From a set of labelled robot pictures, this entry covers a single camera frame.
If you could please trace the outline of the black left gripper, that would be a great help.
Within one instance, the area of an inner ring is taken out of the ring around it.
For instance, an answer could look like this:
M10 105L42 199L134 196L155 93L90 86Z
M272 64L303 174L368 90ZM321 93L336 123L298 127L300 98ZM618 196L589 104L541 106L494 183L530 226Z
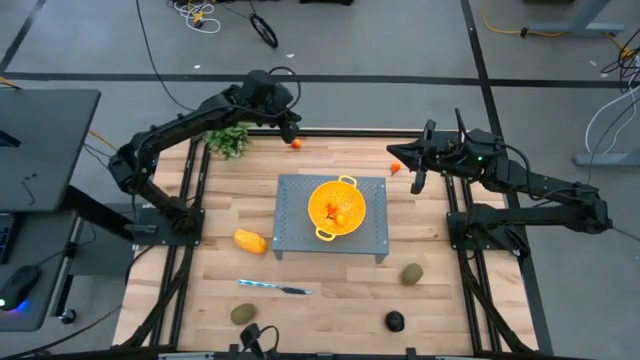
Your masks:
M276 118L272 121L277 125L280 120L292 114L291 108L297 104L297 100L291 94L276 94L272 100L272 113ZM281 123L280 134L286 144L291 144L299 135L299 125L297 122Z

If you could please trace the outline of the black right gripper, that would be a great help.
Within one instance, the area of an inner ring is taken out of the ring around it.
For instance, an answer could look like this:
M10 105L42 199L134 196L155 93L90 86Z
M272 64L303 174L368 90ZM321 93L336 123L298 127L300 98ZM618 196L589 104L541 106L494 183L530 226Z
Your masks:
M460 132L437 131L436 122L428 119L422 134L407 144L388 145L387 151L404 164L415 178L410 192L420 194L426 183L426 172L422 168L422 155L429 150L434 136L436 148L435 172L459 178L469 178L470 168L465 165L468 153L464 150L463 135Z

